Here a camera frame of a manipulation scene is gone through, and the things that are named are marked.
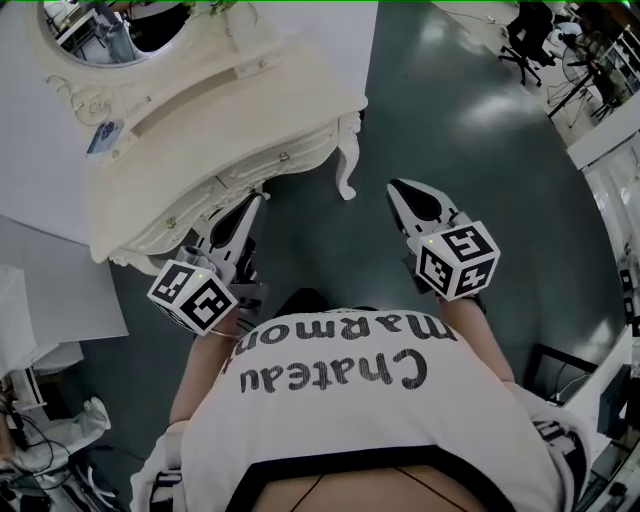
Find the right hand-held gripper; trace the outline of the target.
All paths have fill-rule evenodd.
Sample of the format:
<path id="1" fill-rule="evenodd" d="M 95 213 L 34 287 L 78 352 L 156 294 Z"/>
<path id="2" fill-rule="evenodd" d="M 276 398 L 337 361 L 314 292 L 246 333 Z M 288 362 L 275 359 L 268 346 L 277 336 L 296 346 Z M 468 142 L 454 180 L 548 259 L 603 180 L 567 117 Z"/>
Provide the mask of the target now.
<path id="1" fill-rule="evenodd" d="M 501 252 L 483 222 L 458 215 L 445 193 L 414 180 L 392 179 L 386 198 L 408 238 L 405 262 L 420 292 L 432 291 L 451 302 L 473 297 L 490 284 Z"/>

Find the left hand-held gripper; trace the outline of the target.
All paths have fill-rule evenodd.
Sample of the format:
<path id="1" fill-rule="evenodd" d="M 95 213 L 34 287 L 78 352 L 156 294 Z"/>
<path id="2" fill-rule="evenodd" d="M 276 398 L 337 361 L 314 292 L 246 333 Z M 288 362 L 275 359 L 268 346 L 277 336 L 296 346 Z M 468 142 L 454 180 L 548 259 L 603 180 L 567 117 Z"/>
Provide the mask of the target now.
<path id="1" fill-rule="evenodd" d="M 252 266 L 251 236 L 264 206 L 262 194 L 248 194 L 215 211 L 196 232 L 196 246 L 182 246 L 151 285 L 147 298 L 181 327 L 199 335 L 212 330 L 233 309 L 252 323 L 267 286 Z"/>

